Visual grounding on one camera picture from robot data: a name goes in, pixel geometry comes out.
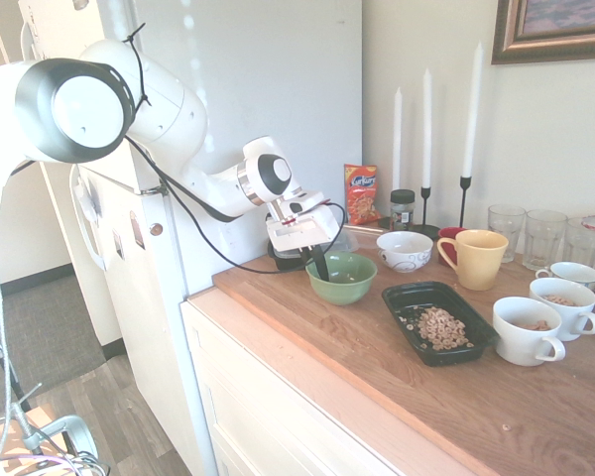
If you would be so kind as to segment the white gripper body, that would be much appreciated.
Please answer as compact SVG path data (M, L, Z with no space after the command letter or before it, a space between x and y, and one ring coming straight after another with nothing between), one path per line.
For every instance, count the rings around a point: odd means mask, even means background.
M267 204L269 238L277 251L308 248L331 242L339 225L326 201L274 200Z

